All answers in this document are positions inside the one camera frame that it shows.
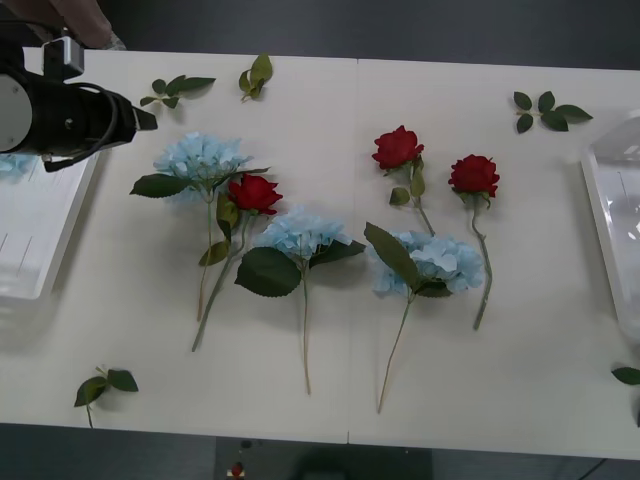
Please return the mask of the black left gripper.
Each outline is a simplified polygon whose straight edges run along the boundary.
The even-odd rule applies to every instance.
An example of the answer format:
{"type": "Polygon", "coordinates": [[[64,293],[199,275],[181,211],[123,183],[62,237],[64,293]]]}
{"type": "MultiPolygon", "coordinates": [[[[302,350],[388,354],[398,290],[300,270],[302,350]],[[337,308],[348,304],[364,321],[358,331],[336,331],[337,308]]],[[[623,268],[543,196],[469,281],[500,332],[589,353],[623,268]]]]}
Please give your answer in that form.
{"type": "Polygon", "coordinates": [[[107,127],[97,142],[99,150],[131,143],[137,131],[154,131],[157,119],[131,104],[125,97],[114,92],[104,93],[107,99],[107,127]]]}

